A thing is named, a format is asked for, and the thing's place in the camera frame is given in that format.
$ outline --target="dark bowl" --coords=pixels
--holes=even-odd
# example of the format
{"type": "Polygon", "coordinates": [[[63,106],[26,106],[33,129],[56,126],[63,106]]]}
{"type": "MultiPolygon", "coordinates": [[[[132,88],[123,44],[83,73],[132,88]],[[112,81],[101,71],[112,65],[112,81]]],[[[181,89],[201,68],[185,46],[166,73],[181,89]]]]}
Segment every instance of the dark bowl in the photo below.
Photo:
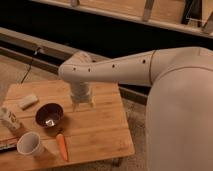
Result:
{"type": "Polygon", "coordinates": [[[42,106],[36,113],[36,123],[44,128],[57,125],[63,117],[63,108],[56,103],[42,106]]]}

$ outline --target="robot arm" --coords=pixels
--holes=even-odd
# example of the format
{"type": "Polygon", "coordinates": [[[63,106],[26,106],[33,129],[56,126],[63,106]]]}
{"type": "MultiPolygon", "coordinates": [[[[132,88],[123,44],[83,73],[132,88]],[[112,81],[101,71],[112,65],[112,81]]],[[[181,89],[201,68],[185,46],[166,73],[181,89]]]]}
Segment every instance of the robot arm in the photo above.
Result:
{"type": "Polygon", "coordinates": [[[151,86],[157,76],[179,56],[195,56],[198,47],[155,50],[93,63],[88,54],[78,52],[59,68],[66,82],[115,82],[151,86]]]}
{"type": "Polygon", "coordinates": [[[74,103],[91,101],[91,81],[152,86],[146,107],[149,171],[213,170],[213,52],[156,50],[92,63],[79,52],[59,68],[74,103]]]}

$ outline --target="wooden table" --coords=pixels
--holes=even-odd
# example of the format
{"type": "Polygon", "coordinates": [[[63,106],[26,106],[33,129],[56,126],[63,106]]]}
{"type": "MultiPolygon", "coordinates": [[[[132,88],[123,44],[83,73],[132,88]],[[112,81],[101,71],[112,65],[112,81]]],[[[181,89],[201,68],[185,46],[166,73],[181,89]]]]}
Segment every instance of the wooden table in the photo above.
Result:
{"type": "MultiPolygon", "coordinates": [[[[134,146],[128,128],[125,111],[116,84],[92,83],[95,108],[81,104],[75,112],[68,84],[63,81],[45,81],[13,84],[8,90],[3,106],[9,108],[24,124],[26,130],[40,134],[46,148],[44,155],[34,158],[22,156],[17,151],[0,154],[1,170],[35,170],[76,163],[119,158],[134,154],[134,146]],[[39,103],[22,111],[17,102],[35,93],[39,103]],[[58,103],[64,109],[59,125],[43,129],[35,123],[36,111],[46,103],[58,103]],[[69,162],[63,161],[55,140],[62,128],[66,137],[69,162]]],[[[0,141],[13,138],[0,124],[0,141]]]]}

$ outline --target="orange carrot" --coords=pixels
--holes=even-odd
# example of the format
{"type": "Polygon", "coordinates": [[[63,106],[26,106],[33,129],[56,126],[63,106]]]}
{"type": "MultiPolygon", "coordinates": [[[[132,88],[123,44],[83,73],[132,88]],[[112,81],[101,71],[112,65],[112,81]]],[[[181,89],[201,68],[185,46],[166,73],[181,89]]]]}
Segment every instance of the orange carrot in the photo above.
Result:
{"type": "Polygon", "coordinates": [[[66,142],[65,142],[64,136],[62,134],[58,134],[56,136],[56,141],[58,143],[62,158],[65,161],[68,161],[67,147],[66,147],[66,142]]]}

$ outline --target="white sponge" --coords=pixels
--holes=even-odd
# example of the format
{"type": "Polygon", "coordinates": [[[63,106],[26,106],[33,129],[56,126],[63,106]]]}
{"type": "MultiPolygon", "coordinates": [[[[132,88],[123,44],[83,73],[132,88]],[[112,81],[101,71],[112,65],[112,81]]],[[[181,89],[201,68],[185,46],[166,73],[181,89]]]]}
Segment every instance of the white sponge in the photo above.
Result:
{"type": "Polygon", "coordinates": [[[35,94],[30,94],[24,98],[22,98],[20,101],[19,101],[19,107],[21,109],[26,109],[28,108],[29,106],[33,105],[34,103],[38,102],[38,98],[36,97],[35,94]]]}

